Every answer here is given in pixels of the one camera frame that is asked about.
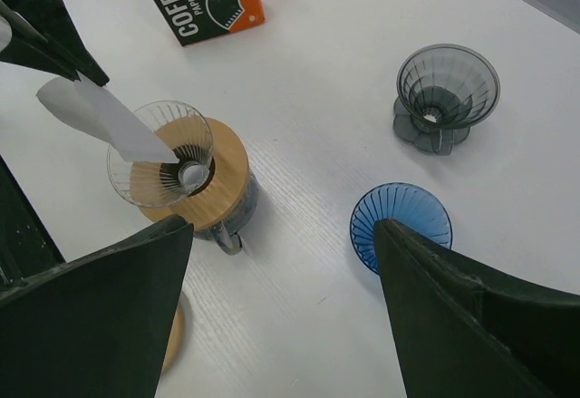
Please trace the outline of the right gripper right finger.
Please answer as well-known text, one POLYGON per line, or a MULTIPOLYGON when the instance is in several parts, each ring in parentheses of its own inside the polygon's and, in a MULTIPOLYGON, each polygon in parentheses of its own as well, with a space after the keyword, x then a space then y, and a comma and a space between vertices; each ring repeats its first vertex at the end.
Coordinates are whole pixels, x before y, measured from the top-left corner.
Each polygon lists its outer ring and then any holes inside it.
POLYGON ((410 397, 576 397, 579 298, 440 246, 393 219, 373 228, 410 397))

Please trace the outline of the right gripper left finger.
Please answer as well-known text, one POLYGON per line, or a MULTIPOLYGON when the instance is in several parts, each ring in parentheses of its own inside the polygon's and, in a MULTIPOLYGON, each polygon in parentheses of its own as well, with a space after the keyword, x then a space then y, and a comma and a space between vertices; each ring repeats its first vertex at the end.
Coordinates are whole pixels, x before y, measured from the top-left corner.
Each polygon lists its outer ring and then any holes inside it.
POLYGON ((1 293, 4 397, 152 397, 193 226, 170 216, 1 293))

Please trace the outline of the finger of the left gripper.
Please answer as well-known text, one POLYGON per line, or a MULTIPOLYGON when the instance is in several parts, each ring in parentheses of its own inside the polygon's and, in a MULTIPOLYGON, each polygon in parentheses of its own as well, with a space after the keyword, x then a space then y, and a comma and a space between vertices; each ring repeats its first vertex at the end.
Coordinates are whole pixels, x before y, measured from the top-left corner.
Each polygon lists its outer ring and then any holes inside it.
POLYGON ((13 10, 46 37, 55 50, 99 86, 109 76, 88 52, 63 0, 13 0, 13 10))
POLYGON ((22 16, 1 2, 1 61, 78 81, 77 69, 66 61, 22 16))

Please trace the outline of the white paper coffee filter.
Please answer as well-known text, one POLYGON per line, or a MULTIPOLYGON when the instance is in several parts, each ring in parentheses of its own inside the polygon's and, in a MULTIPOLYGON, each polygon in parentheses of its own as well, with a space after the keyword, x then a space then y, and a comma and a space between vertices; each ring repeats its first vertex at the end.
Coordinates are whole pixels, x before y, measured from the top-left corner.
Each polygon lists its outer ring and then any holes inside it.
POLYGON ((178 161, 173 150, 107 88, 83 74, 78 81, 56 77, 36 97, 59 121, 110 144, 127 162, 178 161))

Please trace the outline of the blue plastic dripper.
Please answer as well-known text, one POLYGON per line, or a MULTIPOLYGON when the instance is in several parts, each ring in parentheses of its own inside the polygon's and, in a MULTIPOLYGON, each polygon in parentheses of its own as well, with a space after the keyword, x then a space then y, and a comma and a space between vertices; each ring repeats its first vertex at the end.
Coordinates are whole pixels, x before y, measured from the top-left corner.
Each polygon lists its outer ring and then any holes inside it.
POLYGON ((373 273, 378 272, 373 228, 383 219, 395 219, 445 248, 452 247, 450 215, 439 199, 410 183, 382 184, 359 199, 349 223, 354 253, 373 273))

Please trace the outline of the grey glass carafe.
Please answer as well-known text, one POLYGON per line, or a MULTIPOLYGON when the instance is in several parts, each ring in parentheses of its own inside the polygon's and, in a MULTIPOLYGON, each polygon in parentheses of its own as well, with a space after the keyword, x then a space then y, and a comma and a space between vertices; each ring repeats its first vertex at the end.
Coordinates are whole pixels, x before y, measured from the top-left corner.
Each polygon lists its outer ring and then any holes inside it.
POLYGON ((246 190, 241 200, 222 221, 216 225, 194 232, 194 238, 214 241, 223 252, 233 256, 242 248, 242 239, 239 230, 253 217, 259 196, 259 185, 252 171, 249 172, 246 190))

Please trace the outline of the grey plastic dripper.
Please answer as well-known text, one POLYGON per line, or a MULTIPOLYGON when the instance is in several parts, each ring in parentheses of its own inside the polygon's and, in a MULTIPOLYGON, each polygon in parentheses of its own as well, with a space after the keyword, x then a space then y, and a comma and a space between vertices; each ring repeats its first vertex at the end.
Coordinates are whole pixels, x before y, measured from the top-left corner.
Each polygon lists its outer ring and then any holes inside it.
POLYGON ((433 44, 410 55, 396 79, 393 131, 416 149, 449 156, 500 98, 500 80, 480 53, 457 44, 433 44))

